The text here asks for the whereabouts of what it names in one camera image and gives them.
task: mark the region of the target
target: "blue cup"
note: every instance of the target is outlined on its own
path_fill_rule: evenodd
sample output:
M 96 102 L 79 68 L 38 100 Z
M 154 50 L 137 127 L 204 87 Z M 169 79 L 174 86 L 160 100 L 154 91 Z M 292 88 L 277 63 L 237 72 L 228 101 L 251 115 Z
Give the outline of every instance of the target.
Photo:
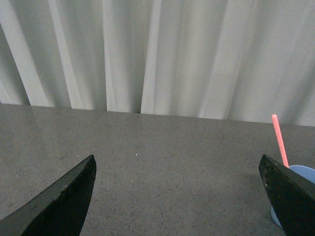
M 300 165 L 292 165 L 290 166 L 290 169 L 293 170 L 295 173 L 298 173 L 302 177 L 308 179 L 309 181 L 315 183 L 315 170 L 307 167 L 307 166 L 300 166 Z M 281 224 L 276 216 L 276 213 L 271 207 L 271 217 L 274 219 L 274 221 L 281 227 Z

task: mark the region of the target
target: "white backdrop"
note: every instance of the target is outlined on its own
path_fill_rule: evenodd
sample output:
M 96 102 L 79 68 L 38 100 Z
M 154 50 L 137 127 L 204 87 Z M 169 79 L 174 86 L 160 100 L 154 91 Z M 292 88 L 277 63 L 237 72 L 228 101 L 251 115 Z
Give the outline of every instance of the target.
M 0 102 L 315 126 L 315 0 L 0 0 Z

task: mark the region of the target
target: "cup rim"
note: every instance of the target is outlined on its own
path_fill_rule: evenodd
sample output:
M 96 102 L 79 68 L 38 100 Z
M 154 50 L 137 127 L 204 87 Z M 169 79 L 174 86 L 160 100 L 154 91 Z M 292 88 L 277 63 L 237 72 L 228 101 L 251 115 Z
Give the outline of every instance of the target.
M 291 167 L 301 167 L 301 168 L 303 168 L 303 169 L 308 169 L 308 170 L 310 170 L 310 171 L 315 171 L 315 169 L 313 169 L 313 168 L 311 168 L 311 167 L 302 166 L 302 165 L 291 165 L 291 166 L 289 166 L 289 167 L 290 167 L 290 169 L 291 169 Z

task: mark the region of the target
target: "pink straw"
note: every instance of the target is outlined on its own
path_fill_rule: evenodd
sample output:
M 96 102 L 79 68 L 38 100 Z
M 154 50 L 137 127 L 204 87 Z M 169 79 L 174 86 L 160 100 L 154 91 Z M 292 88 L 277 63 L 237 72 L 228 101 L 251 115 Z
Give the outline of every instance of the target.
M 283 165 L 289 168 L 289 163 L 287 161 L 287 157 L 286 157 L 286 153 L 285 153 L 285 149 L 284 149 L 284 141 L 282 139 L 278 117 L 277 117 L 276 114 L 273 114 L 271 117 L 272 117 L 272 122 L 274 124 L 276 136 L 277 136 L 277 140 L 278 140 L 278 144 L 279 144 L 279 148 L 280 148 L 280 153 L 281 153 Z

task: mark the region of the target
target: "gray countertop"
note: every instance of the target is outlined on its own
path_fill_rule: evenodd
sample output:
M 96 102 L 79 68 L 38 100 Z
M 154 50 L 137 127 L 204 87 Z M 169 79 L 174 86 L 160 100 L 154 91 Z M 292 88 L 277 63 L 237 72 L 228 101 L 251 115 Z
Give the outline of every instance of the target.
M 315 127 L 282 125 L 289 163 L 315 168 Z M 284 236 L 259 175 L 272 124 L 0 104 L 0 219 L 90 154 L 82 236 Z

